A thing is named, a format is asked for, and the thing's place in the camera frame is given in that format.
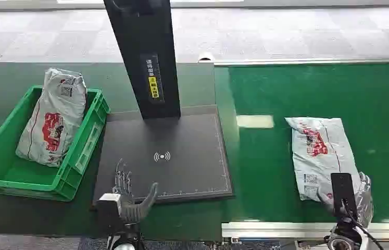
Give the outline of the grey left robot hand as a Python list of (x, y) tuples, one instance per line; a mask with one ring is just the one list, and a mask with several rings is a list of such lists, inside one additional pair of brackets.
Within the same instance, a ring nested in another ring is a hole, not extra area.
[(131, 172), (126, 171), (126, 166), (127, 164), (120, 158), (115, 168), (115, 183), (112, 192), (120, 195), (120, 218), (126, 223), (138, 223), (148, 215), (155, 203), (158, 196), (158, 183), (154, 182), (146, 198), (136, 204), (132, 195)]

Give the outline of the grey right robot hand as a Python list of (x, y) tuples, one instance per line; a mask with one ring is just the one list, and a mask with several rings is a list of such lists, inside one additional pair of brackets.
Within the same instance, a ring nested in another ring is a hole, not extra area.
[(359, 173), (359, 187), (354, 187), (349, 173), (332, 173), (332, 212), (337, 221), (353, 224), (366, 229), (374, 213), (371, 192), (371, 179), (363, 172)]

